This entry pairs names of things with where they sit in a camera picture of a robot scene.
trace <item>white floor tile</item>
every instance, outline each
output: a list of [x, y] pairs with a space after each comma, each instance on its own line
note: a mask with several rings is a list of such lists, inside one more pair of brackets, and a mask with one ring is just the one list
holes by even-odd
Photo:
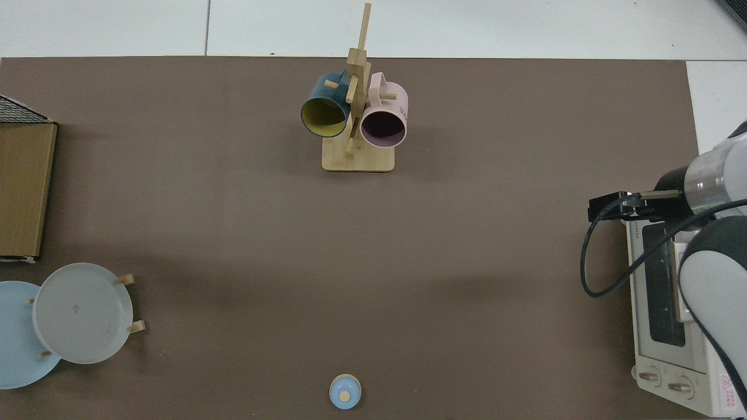
[[711, 150], [747, 120], [747, 61], [687, 63], [700, 153]]
[[[373, 0], [371, 57], [747, 60], [712, 0]], [[347, 56], [363, 1], [212, 0], [209, 55]]]
[[208, 0], [0, 0], [0, 57], [202, 55]]

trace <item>brown table mat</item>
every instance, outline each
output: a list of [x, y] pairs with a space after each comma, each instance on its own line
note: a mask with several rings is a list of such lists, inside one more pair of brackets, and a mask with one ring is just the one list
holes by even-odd
[[[300, 122], [340, 58], [4, 58], [0, 92], [60, 127], [41, 260], [0, 280], [133, 272], [149, 329], [3, 418], [699, 417], [630, 377], [627, 288], [578, 279], [587, 200], [697, 154], [684, 63], [371, 61], [410, 98], [391, 173], [325, 172]], [[601, 287], [622, 225], [592, 247]]]

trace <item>warning label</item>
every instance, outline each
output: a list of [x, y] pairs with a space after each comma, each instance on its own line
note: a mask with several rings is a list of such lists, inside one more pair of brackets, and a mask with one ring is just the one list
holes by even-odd
[[731, 378], [725, 374], [721, 374], [721, 410], [730, 411], [737, 409], [737, 391], [734, 389], [734, 384], [731, 382]]

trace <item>oven door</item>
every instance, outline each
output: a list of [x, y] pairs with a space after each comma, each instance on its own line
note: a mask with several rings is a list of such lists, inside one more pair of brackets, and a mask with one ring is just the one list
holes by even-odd
[[[664, 223], [636, 221], [629, 229], [632, 259], [666, 234]], [[631, 278], [637, 350], [641, 356], [707, 373], [703, 333], [695, 322], [678, 320], [678, 260], [675, 242], [670, 241], [659, 247]]]

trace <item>dark green mug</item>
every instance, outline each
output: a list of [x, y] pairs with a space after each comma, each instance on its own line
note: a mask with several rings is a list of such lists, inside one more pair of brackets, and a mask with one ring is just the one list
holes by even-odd
[[[328, 80], [338, 86], [327, 86]], [[347, 70], [327, 73], [317, 80], [301, 107], [301, 120], [310, 132], [321, 137], [335, 137], [345, 130], [350, 115], [350, 104], [345, 102], [349, 84]]]

